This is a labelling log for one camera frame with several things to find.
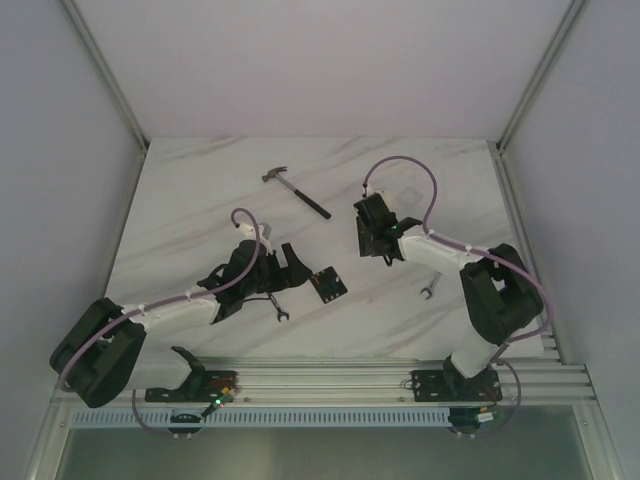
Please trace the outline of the black fuse box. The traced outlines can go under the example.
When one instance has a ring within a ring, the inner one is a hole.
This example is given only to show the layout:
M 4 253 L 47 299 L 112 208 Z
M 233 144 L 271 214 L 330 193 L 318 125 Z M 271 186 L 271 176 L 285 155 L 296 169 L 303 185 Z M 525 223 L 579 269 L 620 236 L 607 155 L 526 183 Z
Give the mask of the black fuse box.
M 348 292 L 346 285 L 332 266 L 314 273 L 310 281 L 323 303 L 330 303 Z

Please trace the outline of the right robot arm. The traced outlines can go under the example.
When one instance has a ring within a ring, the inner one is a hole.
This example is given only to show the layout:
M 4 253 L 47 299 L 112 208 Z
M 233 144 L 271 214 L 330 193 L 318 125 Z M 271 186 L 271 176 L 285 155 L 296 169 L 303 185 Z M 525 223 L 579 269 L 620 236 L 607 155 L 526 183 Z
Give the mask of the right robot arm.
M 461 282 L 471 330 L 435 378 L 421 380 L 414 391 L 424 394 L 437 385 L 428 400 L 484 400 L 494 385 L 491 364 L 543 310 L 543 298 L 516 249 L 502 243 L 483 251 L 427 230 L 418 219 L 399 220 L 379 193 L 362 198 L 354 209 L 362 257 L 381 257 L 388 266 L 426 265 Z

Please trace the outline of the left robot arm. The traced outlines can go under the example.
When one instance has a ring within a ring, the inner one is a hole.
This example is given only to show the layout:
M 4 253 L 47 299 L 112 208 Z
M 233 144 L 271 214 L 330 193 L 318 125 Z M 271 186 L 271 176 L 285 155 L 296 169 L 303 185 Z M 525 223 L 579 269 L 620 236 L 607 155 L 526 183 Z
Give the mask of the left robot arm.
M 179 333 L 230 318 L 256 294 L 303 285 L 311 269 L 290 244 L 282 251 L 284 266 L 264 245 L 243 240 L 227 262 L 187 293 L 156 307 L 96 300 L 54 349 L 50 367 L 90 408 L 133 390 L 155 392 L 162 400 L 204 402 L 213 375 L 179 343 Z

